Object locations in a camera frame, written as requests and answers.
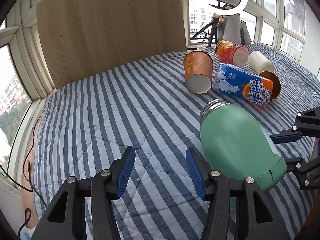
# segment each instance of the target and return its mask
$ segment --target green water bottle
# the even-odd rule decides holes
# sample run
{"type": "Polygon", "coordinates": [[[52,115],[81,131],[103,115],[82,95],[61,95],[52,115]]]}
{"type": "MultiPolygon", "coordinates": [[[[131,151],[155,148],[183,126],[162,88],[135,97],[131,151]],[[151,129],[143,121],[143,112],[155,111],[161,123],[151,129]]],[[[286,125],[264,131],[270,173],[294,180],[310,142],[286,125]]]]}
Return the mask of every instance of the green water bottle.
{"type": "Polygon", "coordinates": [[[245,109],[221,99],[200,113],[204,155],[230,179],[252,177],[263,191],[284,176],[287,165],[265,129],[245,109]]]}

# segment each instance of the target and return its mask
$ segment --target gray backpack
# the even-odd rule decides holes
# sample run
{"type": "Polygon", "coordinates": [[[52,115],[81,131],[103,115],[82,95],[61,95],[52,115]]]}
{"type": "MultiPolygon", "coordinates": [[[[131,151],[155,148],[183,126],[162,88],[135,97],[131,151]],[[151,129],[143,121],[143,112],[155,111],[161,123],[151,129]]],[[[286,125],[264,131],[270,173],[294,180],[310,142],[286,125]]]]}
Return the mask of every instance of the gray backpack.
{"type": "Polygon", "coordinates": [[[225,15],[223,22],[217,24],[217,41],[230,41],[236,44],[251,44],[246,22],[240,20],[240,14],[225,15]]]}

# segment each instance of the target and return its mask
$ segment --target metal screw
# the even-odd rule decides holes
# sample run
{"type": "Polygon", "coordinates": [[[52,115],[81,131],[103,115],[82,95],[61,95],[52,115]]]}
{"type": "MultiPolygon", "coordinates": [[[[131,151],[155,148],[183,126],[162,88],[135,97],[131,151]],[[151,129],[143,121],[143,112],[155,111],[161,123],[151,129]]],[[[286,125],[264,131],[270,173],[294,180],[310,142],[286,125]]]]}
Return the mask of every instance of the metal screw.
{"type": "Polygon", "coordinates": [[[211,171],[211,175],[214,177],[219,177],[220,176],[220,172],[219,171],[211,171]]]}
{"type": "Polygon", "coordinates": [[[67,182],[68,183],[72,183],[72,182],[74,182],[76,180],[76,177],[74,177],[74,176],[70,176],[69,178],[67,178],[67,182]]]}
{"type": "Polygon", "coordinates": [[[110,171],[109,170],[103,170],[103,171],[101,171],[101,175],[102,176],[108,176],[108,175],[110,175],[110,171]]]}
{"type": "Polygon", "coordinates": [[[247,177],[247,178],[245,179],[245,181],[248,182],[248,183],[250,183],[250,184],[254,183],[254,179],[251,178],[251,177],[247,177]]]}

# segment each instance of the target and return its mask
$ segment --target striped bedsheet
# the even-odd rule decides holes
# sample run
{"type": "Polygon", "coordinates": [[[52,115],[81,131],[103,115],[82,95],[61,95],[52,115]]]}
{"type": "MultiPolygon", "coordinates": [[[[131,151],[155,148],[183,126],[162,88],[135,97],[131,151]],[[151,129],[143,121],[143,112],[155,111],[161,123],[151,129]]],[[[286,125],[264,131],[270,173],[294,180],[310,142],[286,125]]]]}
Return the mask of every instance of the striped bedsheet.
{"type": "MultiPolygon", "coordinates": [[[[69,176],[93,177],[123,154],[136,149],[127,190],[113,202],[122,239],[200,239],[208,202],[196,195],[185,152],[200,142],[199,113],[209,101],[223,98],[249,111],[268,133],[290,129],[297,112],[320,105],[320,84],[301,65],[263,44],[261,51],[275,65],[282,83],[280,97],[265,109],[211,90],[194,95],[185,87],[183,59],[187,52],[162,54],[59,89],[47,98],[34,156],[35,188],[49,203],[69,176]]],[[[205,49],[214,63],[213,49],[205,49]]],[[[246,70],[253,71],[249,64],[246,70]]],[[[277,145],[284,158],[310,160],[314,138],[277,145]]],[[[296,178],[286,174],[266,193],[294,239],[306,221],[314,191],[300,191],[296,178]]],[[[45,208],[34,199],[39,218],[45,208]]],[[[86,199],[86,227],[92,239],[90,198],[86,199]]],[[[229,231],[234,222],[230,221],[229,231]]]]}

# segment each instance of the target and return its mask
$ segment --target wooden board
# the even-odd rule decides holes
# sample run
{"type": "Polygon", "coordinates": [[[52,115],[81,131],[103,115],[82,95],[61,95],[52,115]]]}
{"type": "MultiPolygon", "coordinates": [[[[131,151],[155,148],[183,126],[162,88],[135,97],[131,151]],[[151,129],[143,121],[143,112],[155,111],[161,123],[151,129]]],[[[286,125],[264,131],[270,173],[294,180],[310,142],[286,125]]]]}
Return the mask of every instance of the wooden board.
{"type": "Polygon", "coordinates": [[[37,25],[57,89],[125,63],[186,50],[180,0],[43,0],[37,25]]]}

